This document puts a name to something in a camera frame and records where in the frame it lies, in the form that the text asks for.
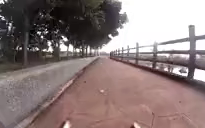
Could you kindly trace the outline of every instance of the tree canopy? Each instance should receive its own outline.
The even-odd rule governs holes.
[[[49,44],[56,51],[64,37],[75,48],[102,47],[128,21],[121,9],[117,0],[3,0],[0,44],[5,56],[20,49],[41,51]]]

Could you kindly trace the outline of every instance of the path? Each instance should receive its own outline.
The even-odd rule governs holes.
[[[182,83],[100,59],[29,128],[205,128],[205,94]]]

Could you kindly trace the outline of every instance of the tree trunk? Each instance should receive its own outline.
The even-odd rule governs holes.
[[[41,45],[39,46],[39,59],[40,59],[40,61],[43,60],[43,53],[42,53],[42,46]]]
[[[28,54],[27,54],[27,46],[29,43],[29,18],[27,16],[27,14],[25,15],[25,23],[24,23],[24,27],[25,27],[25,32],[24,32],[24,45],[23,45],[23,65],[24,67],[26,67],[28,65]]]
[[[69,57],[69,44],[67,46],[67,51],[66,52],[67,52],[66,56]]]
[[[60,57],[60,42],[57,41],[57,43],[58,43],[58,47],[57,47],[57,58],[58,58],[58,61],[60,61],[60,60],[61,60],[61,57]]]
[[[84,45],[82,45],[82,57],[84,57]]]
[[[86,45],[86,57],[88,56],[88,46]]]
[[[90,56],[92,56],[92,48],[90,47]]]
[[[72,49],[72,57],[74,57],[75,56],[75,48],[73,47],[73,49]]]

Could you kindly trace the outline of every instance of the wooden railing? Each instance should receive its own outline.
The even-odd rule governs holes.
[[[179,66],[184,66],[188,68],[188,79],[193,79],[194,78],[194,72],[195,69],[202,69],[205,70],[205,62],[197,62],[196,61],[196,55],[205,55],[205,50],[196,50],[196,41],[198,40],[205,40],[205,35],[201,36],[196,36],[195,35],[195,26],[190,25],[189,26],[189,37],[187,38],[182,38],[182,39],[176,39],[176,40],[171,40],[171,41],[166,41],[166,42],[161,42],[161,43],[154,43],[153,45],[147,45],[147,46],[139,46],[138,43],[136,43],[136,47],[134,48],[129,48],[124,49],[118,49],[115,51],[112,51],[110,53],[110,56],[112,58],[118,58],[121,60],[128,59],[129,60],[135,60],[135,63],[138,65],[139,60],[140,61],[150,61],[152,62],[152,68],[157,67],[157,63],[165,63],[165,64],[171,64],[171,65],[179,65]],[[167,45],[167,44],[176,44],[176,43],[184,43],[184,42],[190,42],[190,49],[189,50],[168,50],[168,51],[158,51],[158,47],[162,45]],[[140,52],[140,48],[146,48],[146,47],[153,47],[152,52]],[[130,53],[130,50],[135,49],[135,53]],[[139,57],[139,55],[146,55],[150,54],[152,57],[147,57],[147,58],[142,58]],[[159,54],[185,54],[189,55],[188,61],[177,61],[177,60],[162,60],[158,58]]]

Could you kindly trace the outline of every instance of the fence post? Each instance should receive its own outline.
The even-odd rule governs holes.
[[[196,39],[195,39],[195,26],[189,26],[189,41],[190,41],[190,56],[188,65],[188,79],[194,78],[195,60],[196,60]]]
[[[119,59],[119,56],[120,56],[120,49],[118,49],[118,59]]]
[[[127,46],[127,62],[129,62],[129,45]]]
[[[157,60],[157,43],[155,42],[153,45],[153,68],[156,68],[156,60]]]
[[[136,43],[135,64],[139,64],[139,43]]]
[[[122,47],[122,50],[121,50],[121,60],[124,60],[124,47]]]

